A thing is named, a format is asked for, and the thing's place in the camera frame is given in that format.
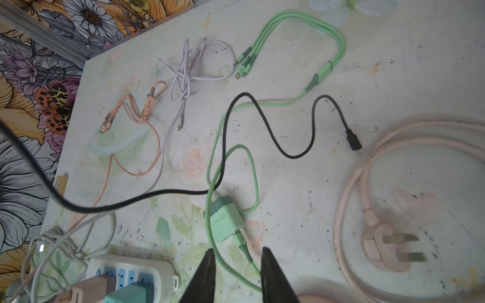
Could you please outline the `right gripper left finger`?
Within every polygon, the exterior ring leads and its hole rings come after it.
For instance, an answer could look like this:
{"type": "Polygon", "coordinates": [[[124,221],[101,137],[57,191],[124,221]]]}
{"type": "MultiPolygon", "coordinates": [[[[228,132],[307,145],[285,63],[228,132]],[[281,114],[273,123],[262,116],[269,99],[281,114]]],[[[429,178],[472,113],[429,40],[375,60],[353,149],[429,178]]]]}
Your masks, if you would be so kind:
{"type": "Polygon", "coordinates": [[[213,303],[215,298],[216,260],[209,249],[188,284],[179,303],[213,303]]]}

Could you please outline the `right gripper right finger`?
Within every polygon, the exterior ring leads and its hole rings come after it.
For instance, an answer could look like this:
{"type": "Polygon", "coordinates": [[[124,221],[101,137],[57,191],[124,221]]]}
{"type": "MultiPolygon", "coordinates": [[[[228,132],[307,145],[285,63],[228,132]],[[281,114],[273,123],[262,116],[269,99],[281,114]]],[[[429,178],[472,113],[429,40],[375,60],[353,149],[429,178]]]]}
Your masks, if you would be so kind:
{"type": "Polygon", "coordinates": [[[263,247],[260,272],[263,303],[299,303],[269,247],[263,247]]]}

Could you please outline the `teal charger plug light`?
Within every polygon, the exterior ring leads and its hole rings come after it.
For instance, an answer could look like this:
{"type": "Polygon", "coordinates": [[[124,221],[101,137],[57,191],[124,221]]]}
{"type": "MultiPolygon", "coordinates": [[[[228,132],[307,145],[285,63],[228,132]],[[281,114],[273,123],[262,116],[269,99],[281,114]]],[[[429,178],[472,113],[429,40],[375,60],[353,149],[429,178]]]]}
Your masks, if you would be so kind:
{"type": "Polygon", "coordinates": [[[154,301],[154,286],[135,282],[107,294],[103,303],[152,303],[154,301]]]}

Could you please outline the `green charger plug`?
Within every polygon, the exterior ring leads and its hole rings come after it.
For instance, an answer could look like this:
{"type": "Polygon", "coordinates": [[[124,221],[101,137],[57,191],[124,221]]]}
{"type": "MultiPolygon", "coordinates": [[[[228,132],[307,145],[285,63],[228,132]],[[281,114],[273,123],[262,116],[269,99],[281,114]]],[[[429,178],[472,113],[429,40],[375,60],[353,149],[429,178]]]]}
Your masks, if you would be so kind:
{"type": "Polygon", "coordinates": [[[210,226],[216,243],[225,241],[245,226],[242,216],[230,196],[217,199],[210,205],[209,211],[210,226]]]}

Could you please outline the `white blue power strip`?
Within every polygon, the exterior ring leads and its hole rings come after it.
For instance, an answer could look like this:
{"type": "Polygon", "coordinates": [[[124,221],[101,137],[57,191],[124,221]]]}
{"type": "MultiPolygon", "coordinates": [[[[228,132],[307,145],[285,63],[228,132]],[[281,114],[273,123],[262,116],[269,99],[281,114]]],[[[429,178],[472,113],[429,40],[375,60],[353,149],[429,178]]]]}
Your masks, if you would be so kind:
{"type": "Polygon", "coordinates": [[[149,260],[118,255],[93,257],[87,269],[87,278],[111,275],[116,278],[115,290],[142,282],[154,286],[154,301],[167,302],[181,285],[173,266],[160,260],[149,260]]]}

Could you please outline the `pink charger plug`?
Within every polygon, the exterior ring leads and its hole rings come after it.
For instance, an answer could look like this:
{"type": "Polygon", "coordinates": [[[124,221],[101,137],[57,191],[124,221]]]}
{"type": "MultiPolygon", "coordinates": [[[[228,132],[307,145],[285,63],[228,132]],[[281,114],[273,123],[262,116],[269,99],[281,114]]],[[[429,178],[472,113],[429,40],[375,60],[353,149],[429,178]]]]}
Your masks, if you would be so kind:
{"type": "Polygon", "coordinates": [[[55,296],[55,303],[91,303],[103,302],[105,297],[115,291],[116,278],[111,275],[99,275],[83,280],[55,296]]]}

